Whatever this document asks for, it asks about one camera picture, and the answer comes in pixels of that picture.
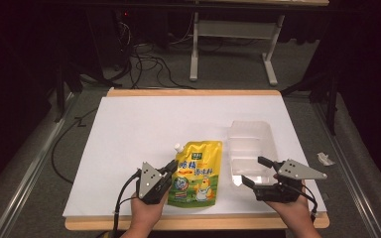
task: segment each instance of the transparent plastic box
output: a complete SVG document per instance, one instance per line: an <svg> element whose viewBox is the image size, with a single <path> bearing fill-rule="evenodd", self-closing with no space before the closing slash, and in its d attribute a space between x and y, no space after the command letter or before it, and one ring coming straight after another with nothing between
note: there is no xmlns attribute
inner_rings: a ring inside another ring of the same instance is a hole
<svg viewBox="0 0 381 238"><path fill-rule="evenodd" d="M228 155L235 185L242 185L241 176L257 184L273 184L275 171L258 164L263 156L277 161L277 150L271 126L265 121L234 121L228 130Z"/></svg>

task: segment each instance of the gray carpet floor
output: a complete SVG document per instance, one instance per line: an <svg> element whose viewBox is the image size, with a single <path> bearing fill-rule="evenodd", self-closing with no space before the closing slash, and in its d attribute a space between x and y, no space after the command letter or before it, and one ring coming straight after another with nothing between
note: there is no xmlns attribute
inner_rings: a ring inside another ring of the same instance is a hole
<svg viewBox="0 0 381 238"><path fill-rule="evenodd" d="M138 49L143 63L139 64L136 58L132 59L131 75L136 80L140 75L138 68L143 69L138 82L139 88L173 86L169 80L167 65L175 83L197 89L281 90L301 80L317 46L298 46L295 42L279 44L272 60L279 85L271 87L260 60L261 50L267 44L247 43L230 40L217 51L212 51L217 48L216 42L202 43L197 82L189 82L189 42L171 46L168 51L143 46ZM154 58L145 59L150 56L162 58L166 65L161 68ZM105 73L108 77L116 72L107 68ZM129 77L118 82L123 83L125 88L132 85ZM106 86L85 83L84 91L70 100L71 108L64 118L61 132L67 130L75 117L83 116L98 107L107 90ZM361 143L343 100L338 97L336 136L331 136L323 126L323 105L311 104L307 95L308 92L295 92L285 97L285 102L308 162L312 167L321 168L328 174L328 179L317 181L330 219L330 226L321 229L320 234L323 237L381 237L381 175ZM7 237L96 237L100 233L68 231L64 228L62 214L71 184L56 175L52 168L51 151L43 155L42 150L49 138L55 141L52 139L52 132L57 126L53 122L57 113L58 110L54 107L0 177L1 219L31 163L39 156L45 158L43 169L40 170L37 181L33 182L33 189L27 192L27 199L19 204L21 209L14 214L16 219L9 224ZM75 177L94 116L95 112L82 120L84 127L73 126L68 130L55 149L56 166L68 179ZM317 153L320 152L329 155L336 164L324 167L317 159ZM291 232L286 233L287 237L292 237ZM240 237L242 232L234 231L230 234ZM250 233L252 236L260 234L259 231Z"/></svg>

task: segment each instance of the wire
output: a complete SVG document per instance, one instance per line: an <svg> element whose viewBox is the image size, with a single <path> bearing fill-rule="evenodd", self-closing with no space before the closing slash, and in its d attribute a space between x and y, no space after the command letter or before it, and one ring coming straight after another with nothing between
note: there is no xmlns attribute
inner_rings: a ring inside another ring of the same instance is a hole
<svg viewBox="0 0 381 238"><path fill-rule="evenodd" d="M128 25L124 24L123 22L118 22L117 24L119 24L118 25L118 28L119 28L119 37L118 37L119 44L122 46L122 39L125 36L126 30L128 30L128 41L126 43L126 46L128 46L131 43L131 29L129 28Z"/></svg>
<svg viewBox="0 0 381 238"><path fill-rule="evenodd" d="M169 43L170 46L175 45L175 44L178 44L178 43L185 42L185 41L187 41L187 40L189 40L189 39L192 38L192 37L189 36L189 34L190 34L190 32L191 32L191 26L192 26L192 23L193 23L193 15L194 15L194 13L191 13L191 14L190 14L190 24L188 25L188 30L187 30L187 32L184 34L184 36L183 36L181 39L179 39L179 40L177 40L177 41L175 41L175 42L171 42L171 43Z"/></svg>
<svg viewBox="0 0 381 238"><path fill-rule="evenodd" d="M172 72L170 71L169 67L167 66L166 62L162 59L162 58L158 58L158 57L153 57L153 56L150 56L149 54L141 54L139 55L138 54L138 51L137 51L138 47L135 48L135 55L131 56L133 58L136 58L138 60L138 62L135 64L135 67L139 70L139 75L138 75L138 78L137 80L133 80L132 79L132 74L130 73L131 75L131 81L132 81L132 87L131 88L139 88L138 87L138 82L139 80L141 79L141 74L142 74L142 71L144 70L150 70L150 69L155 69L157 68L157 65L159 65L161 68L157 71L157 81L164 87L166 88L187 88L187 89L195 89L194 87L191 87L191 86L187 86L187 85L181 85L181 84L178 84L176 83L175 81L173 81L172 79ZM152 62L153 65L148 67L148 68L144 68L143 67L143 62L146 62L146 61L149 61L149 62ZM162 70L165 69L168 73L168 79L169 81L173 84L173 86L167 86L165 84L163 84L161 81L160 81L160 74L162 72Z"/></svg>
<svg viewBox="0 0 381 238"><path fill-rule="evenodd" d="M314 208L311 211L311 220L312 220L312 222L314 222L316 219L315 215L317 214L318 203L317 203L317 200L315 199L314 194L311 192L311 190L308 189L305 185L303 185L303 187L305 187L311 193L312 196L309 196L309 195L305 194L304 192L296 189L295 187L289 186L287 184L282 183L282 186L304 196L305 198L307 198L308 200L310 200L314 204Z"/></svg>
<svg viewBox="0 0 381 238"><path fill-rule="evenodd" d="M56 167L56 164L55 164L55 151L57 149L57 146L59 144L59 142L61 141L61 139L66 135L66 133L72 129L72 127L74 125L76 125L76 123L80 122L82 119L84 119L86 116L88 116L89 114L91 114L92 112L96 111L98 109L98 107L92 109L91 111L85 113L85 115L81 116L81 117L76 117L75 121L66 129L64 130L64 132L61 134L61 136L57 139L57 141L55 142L54 144L54 147L52 148L52 153L51 153L51 161L52 161L52 168L54 169L55 173L61 178L63 179L64 181L68 182L68 183L71 183L73 184L73 180L70 180L68 178L66 178L65 176L63 176L57 169Z"/></svg>
<svg viewBox="0 0 381 238"><path fill-rule="evenodd" d="M120 205L125 202L126 200L129 200L131 198L128 198L128 199L125 199L123 201L120 201L121 198L122 198L122 195L123 195L123 192L125 192L125 189L126 187L129 185L129 183L131 183L131 181L133 179L136 179L140 176L141 174L141 170L138 170L133 176L131 176L126 182L125 184L122 186L122 189L120 190L120 193L119 193L119 196L117 197L117 201L116 201L116 206L115 206L115 209L114 209L114 218L113 218L113 233L112 233L112 237L113 238L116 238L116 232L117 232L117 226L118 226L118 222L119 222L119 210L120 210Z"/></svg>
<svg viewBox="0 0 381 238"><path fill-rule="evenodd" d="M135 199L135 198L138 198L138 197L137 196L133 196L133 197L126 198L126 199L122 200L119 205L121 205L125 201L132 200L132 199ZM95 238L109 237L109 236L113 236L113 235L110 234L110 231L103 231L103 232L99 233Z"/></svg>

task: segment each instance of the dark background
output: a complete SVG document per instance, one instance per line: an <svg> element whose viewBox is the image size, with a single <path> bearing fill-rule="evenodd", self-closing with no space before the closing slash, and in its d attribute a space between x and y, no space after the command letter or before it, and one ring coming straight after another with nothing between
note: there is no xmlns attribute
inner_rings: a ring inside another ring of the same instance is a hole
<svg viewBox="0 0 381 238"><path fill-rule="evenodd" d="M360 8L364 14L337 16L330 24L327 16L286 16L279 41L297 39L303 44L321 39L306 77L329 70L329 64L340 61L336 68L338 91L381 171L381 1L331 0L329 5L329 8L346 7ZM52 34L53 27L64 27L58 23L58 16L65 22L66 15L59 12L49 18L49 12L31 0L0 0L0 173L49 111L48 95L56 87L62 62L80 63L79 59L87 57L90 61L83 64L95 73L101 73L103 64L111 64L102 60L102 56L107 59L110 55L90 40L93 30L83 23L87 20L83 10L70 15L72 24L65 24L65 27L75 25L80 29L73 36L69 31L65 32L67 35L64 32ZM167 47L167 32L179 36L189 23L186 14L133 13L132 18L125 21L132 21L137 35L162 48ZM111 36L112 29L106 30L100 33ZM64 42L61 53L56 37L74 42L83 40L85 45Z"/></svg>

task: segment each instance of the black cable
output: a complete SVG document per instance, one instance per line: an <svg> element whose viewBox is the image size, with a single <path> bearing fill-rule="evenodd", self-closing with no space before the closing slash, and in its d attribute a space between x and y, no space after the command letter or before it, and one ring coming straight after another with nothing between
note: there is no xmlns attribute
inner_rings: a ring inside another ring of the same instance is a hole
<svg viewBox="0 0 381 238"><path fill-rule="evenodd" d="M175 42L169 42L169 46L174 46L176 44L186 42L187 40L190 40L193 38L193 36L189 36L189 34L191 32L192 25L193 25L193 16L194 16L194 13L190 13L190 23L189 23L188 29L185 32L185 34L181 38L177 39Z"/></svg>
<svg viewBox="0 0 381 238"><path fill-rule="evenodd" d="M133 179L138 178L140 175L141 175L141 170L138 170L133 176L131 176L131 177L125 182L125 184L123 185L122 189L120 190L119 196L117 197L116 206L115 206L115 209L114 209L113 231L112 231L112 232L113 232L113 233L112 233L112 237L113 237L113 238L116 238L117 226L118 226L118 222L119 222L119 209L120 209L120 205L121 205L124 201L129 200L129 199L132 199L132 198L128 198L128 199L125 199L125 200L123 200L123 201L120 201L120 199L122 198L123 192L125 191L126 187L129 185L129 183L131 183L131 181L132 181Z"/></svg>
<svg viewBox="0 0 381 238"><path fill-rule="evenodd" d="M132 70L129 71L129 78L131 79L131 83L132 83L132 86L130 88L133 89L132 87L134 86L135 82L134 82L134 79L132 77Z"/></svg>
<svg viewBox="0 0 381 238"><path fill-rule="evenodd" d="M58 143L61 141L61 139L66 135L66 133L72 129L72 127L74 125L76 125L76 123L80 122L82 119L84 119L86 116L88 116L89 114L91 114L92 112L96 111L98 109L98 107L92 109L91 111L85 113L85 115L81 116L81 117L76 117L76 120L60 135L60 137L57 139L57 141L55 142L54 144L54 147L52 148L52 153L51 153L51 161L52 161L52 168L54 169L55 173L61 178L63 179L64 181L68 182L68 183L71 183L73 184L73 181L64 177L57 169L56 165L55 165L55 150L58 146Z"/></svg>
<svg viewBox="0 0 381 238"><path fill-rule="evenodd" d="M127 60L126 65L123 67L121 72L119 72L117 75L115 75L113 77L104 78L104 80L107 81L107 83L103 82L101 79L96 80L96 78L92 77L91 75L88 75L87 72L85 74L87 74L88 76L90 76L94 80L89 80L89 79L86 79L84 77L80 77L79 80L81 80L82 82L91 84L91 85L103 84L103 85L108 85L108 86L121 87L122 84L114 83L114 81L125 76L131 70L131 68L132 68L132 63L131 63L131 61Z"/></svg>
<svg viewBox="0 0 381 238"><path fill-rule="evenodd" d="M135 198L138 198L138 197L137 196L133 196L133 197L126 198L126 199L122 200L119 205L121 205L125 201L132 200L132 199L135 199ZM95 238L100 238L100 237L102 237L105 234L109 234L110 235L110 231L103 231L100 234L98 234Z"/></svg>
<svg viewBox="0 0 381 238"><path fill-rule="evenodd" d="M302 192L302 191L300 191L300 190L298 190L298 189L296 189L296 188L294 188L292 186L289 186L287 184L282 184L282 186L285 187L285 188L288 188L288 189L290 189L292 191L295 191L296 193L304 196L305 198L307 198L309 201L311 201L314 204L314 208L311 211L311 220L312 220L312 222L314 222L315 219L316 219L316 214L317 214L317 209L318 209L318 203L317 203L317 200L315 199L314 194L311 192L311 190L308 189L305 185L303 185L303 187L305 187L311 193L312 196L309 196L309 195L305 194L304 192Z"/></svg>
<svg viewBox="0 0 381 238"><path fill-rule="evenodd" d="M195 89L194 87L191 87L191 86L187 86L187 85L181 85L181 84L178 84L176 82L173 81L172 79L172 72L170 71L169 67L167 66L166 62L162 59L162 58L158 58L158 57L153 57L153 56L150 56L150 55L147 55L147 54L144 54L142 57L139 56L137 50L135 50L135 55L132 56L133 58L137 58L138 59L138 62L136 63L136 68L139 69L139 72L140 74L138 75L138 79L136 81L133 81L133 85L131 88L138 88L138 81L141 77L141 73L143 70L150 70L150 69L153 69L155 68L157 65L159 65L161 67L161 69L159 69L159 71L157 72L157 80L158 82L164 86L164 87L167 87L167 88L187 88L187 89ZM142 63L144 61L151 61L154 63L153 66L149 67L149 68L146 68L146 69L143 69L143 65ZM174 86L166 86L164 85L160 79L159 79L159 75L161 73L161 71L163 69L166 69L166 71L168 72L168 79L169 81L174 85Z"/></svg>
<svg viewBox="0 0 381 238"><path fill-rule="evenodd" d="M115 76L113 76L113 77L111 77L109 79L106 79L102 75L99 75L99 73L95 73L92 70L90 70L90 69L88 69L88 68L86 68L84 66L81 66L81 65L79 65L79 64L77 64L77 63L75 63L73 61L68 61L67 63L68 63L68 65L70 67L72 67L76 71L84 73L84 74L90 76L91 78L97 80L98 82L100 82L100 83L102 83L102 84L104 84L106 86L110 86L110 87L116 87L116 88L117 87L122 87L121 83L115 83L114 80L123 77L124 74L127 73L127 71L124 70L121 73L119 73L119 74L117 74L117 75L115 75Z"/></svg>

